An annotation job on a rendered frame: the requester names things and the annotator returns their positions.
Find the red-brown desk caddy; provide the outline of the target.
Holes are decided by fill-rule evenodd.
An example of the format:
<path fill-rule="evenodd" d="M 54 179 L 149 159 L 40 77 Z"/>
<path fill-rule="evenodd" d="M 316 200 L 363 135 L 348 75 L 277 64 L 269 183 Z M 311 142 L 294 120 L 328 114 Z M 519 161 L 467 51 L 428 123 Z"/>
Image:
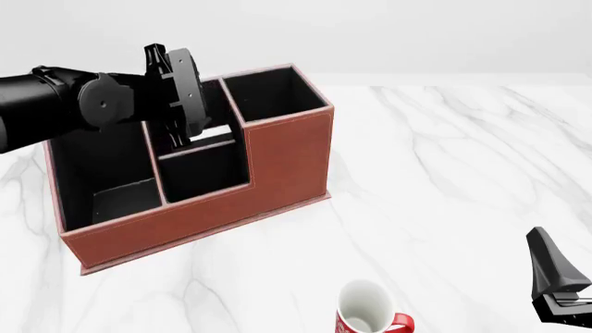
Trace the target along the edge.
<path fill-rule="evenodd" d="M 152 122 L 48 141 L 59 237 L 93 274 L 329 196 L 334 107 L 292 64 L 204 81 L 212 128 L 182 149 Z"/>

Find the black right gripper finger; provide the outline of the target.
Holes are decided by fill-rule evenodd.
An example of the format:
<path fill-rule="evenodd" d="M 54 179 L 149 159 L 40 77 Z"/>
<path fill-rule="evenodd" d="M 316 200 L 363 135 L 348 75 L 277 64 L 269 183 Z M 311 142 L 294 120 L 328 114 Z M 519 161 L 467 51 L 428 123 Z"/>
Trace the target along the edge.
<path fill-rule="evenodd" d="M 533 268 L 532 299 L 553 293 L 577 293 L 592 281 L 570 263 L 542 227 L 526 235 Z"/>

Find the white book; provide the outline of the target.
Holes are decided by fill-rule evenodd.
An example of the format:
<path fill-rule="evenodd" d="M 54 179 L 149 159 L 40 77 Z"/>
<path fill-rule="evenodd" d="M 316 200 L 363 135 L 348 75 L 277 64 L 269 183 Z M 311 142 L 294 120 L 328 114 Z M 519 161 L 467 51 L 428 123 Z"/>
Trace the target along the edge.
<path fill-rule="evenodd" d="M 205 139 L 214 138 L 219 135 L 232 135 L 232 131 L 229 125 L 221 125 L 218 127 L 211 127 L 203 129 L 199 135 L 193 135 L 190 137 L 191 142 L 203 141 Z"/>

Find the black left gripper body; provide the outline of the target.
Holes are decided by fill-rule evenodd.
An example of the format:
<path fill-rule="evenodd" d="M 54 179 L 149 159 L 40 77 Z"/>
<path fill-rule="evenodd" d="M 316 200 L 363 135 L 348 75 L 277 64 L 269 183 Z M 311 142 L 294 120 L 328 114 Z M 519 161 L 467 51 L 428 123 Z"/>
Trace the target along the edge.
<path fill-rule="evenodd" d="M 152 43 L 144 47 L 144 56 L 145 77 L 161 105 L 160 118 L 171 146 L 187 146 L 212 120 L 191 52 L 167 51 L 162 44 Z"/>

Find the red and white mug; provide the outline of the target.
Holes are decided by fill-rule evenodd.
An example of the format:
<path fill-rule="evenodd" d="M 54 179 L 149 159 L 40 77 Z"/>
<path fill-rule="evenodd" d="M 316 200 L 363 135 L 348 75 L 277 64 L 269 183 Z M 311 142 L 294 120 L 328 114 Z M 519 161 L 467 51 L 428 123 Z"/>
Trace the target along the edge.
<path fill-rule="evenodd" d="M 355 279 L 339 292 L 334 333 L 414 333 L 410 315 L 397 313 L 385 289 Z"/>

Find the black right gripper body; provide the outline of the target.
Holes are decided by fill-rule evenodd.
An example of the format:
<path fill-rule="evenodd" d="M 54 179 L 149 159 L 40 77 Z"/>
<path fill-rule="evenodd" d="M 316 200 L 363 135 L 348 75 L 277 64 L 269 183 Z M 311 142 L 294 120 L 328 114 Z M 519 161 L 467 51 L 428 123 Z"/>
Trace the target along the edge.
<path fill-rule="evenodd" d="M 592 299 L 579 296 L 579 291 L 542 293 L 532 291 L 532 304 L 542 323 L 592 328 Z"/>

